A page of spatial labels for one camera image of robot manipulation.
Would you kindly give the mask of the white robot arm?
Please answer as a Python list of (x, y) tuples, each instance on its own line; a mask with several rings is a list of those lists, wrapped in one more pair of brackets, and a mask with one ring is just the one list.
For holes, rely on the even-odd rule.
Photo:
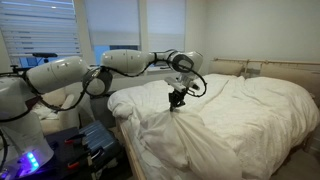
[(111, 50), (102, 54), (101, 64), (96, 68), (79, 56), (70, 56), (24, 72), (3, 73), (0, 76), (1, 174), (26, 177), (53, 158), (54, 151), (43, 134), (39, 117), (32, 111), (44, 94), (80, 82), (81, 94), (86, 95), (95, 79), (100, 79), (103, 90), (108, 91), (115, 73), (136, 77), (158, 62), (166, 63), (180, 74), (176, 80), (166, 80), (174, 88), (170, 107), (179, 107), (189, 90), (197, 87), (194, 79), (203, 57), (196, 51)]

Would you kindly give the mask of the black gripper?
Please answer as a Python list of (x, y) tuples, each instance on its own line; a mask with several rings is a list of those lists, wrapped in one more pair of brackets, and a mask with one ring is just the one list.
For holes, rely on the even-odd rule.
[(183, 90), (179, 92), (178, 90), (174, 90), (169, 94), (169, 102), (170, 102), (170, 112), (174, 110), (174, 104), (176, 108), (184, 106), (186, 103), (184, 102), (184, 97), (186, 95), (186, 91)]

